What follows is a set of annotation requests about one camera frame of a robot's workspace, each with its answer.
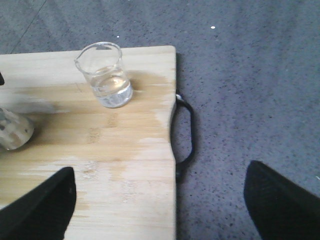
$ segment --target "glass beaker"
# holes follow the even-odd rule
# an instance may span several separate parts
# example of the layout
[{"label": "glass beaker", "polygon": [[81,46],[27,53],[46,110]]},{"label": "glass beaker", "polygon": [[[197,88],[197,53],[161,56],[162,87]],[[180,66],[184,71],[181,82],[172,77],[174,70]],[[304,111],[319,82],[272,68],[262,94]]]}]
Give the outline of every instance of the glass beaker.
[{"label": "glass beaker", "polygon": [[133,95],[124,71],[122,51],[112,42],[96,42],[86,46],[74,60],[99,102],[107,108],[125,105]]}]

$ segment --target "wooden board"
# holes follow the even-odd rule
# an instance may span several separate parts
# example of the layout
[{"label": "wooden board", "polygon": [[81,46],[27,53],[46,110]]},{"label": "wooden board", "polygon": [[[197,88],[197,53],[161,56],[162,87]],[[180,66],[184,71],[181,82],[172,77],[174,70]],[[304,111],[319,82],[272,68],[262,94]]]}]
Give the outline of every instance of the wooden board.
[{"label": "wooden board", "polygon": [[172,240],[175,159],[169,130],[175,102],[173,46],[124,48],[134,88],[105,108],[74,66],[79,51],[0,55],[0,106],[28,115],[32,139],[0,150],[0,208],[64,166],[75,170],[77,202],[67,240]]}]

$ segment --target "board handle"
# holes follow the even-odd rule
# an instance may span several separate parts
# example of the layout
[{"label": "board handle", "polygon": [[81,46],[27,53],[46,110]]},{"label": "board handle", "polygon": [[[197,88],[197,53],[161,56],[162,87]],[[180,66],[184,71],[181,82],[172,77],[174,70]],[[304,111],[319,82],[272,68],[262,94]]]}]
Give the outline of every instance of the board handle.
[{"label": "board handle", "polygon": [[196,153],[196,140],[195,140],[196,125],[195,125],[195,112],[192,106],[186,100],[184,100],[184,98],[178,91],[175,94],[175,105],[176,105],[175,113],[177,112],[178,108],[186,108],[190,113],[191,151],[183,161],[177,162],[175,164],[175,181],[179,183],[181,182],[185,170],[188,168],[190,162],[192,162],[192,160],[194,159],[194,156]]}]

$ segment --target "clear liquid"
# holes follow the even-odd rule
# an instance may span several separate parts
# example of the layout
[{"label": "clear liquid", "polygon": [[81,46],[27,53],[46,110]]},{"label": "clear liquid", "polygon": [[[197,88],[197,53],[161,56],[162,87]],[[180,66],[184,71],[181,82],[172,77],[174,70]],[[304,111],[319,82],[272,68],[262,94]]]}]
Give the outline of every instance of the clear liquid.
[{"label": "clear liquid", "polygon": [[107,108],[118,108],[125,105],[132,97],[130,81],[121,69],[115,69],[91,79],[93,92],[99,102]]}]

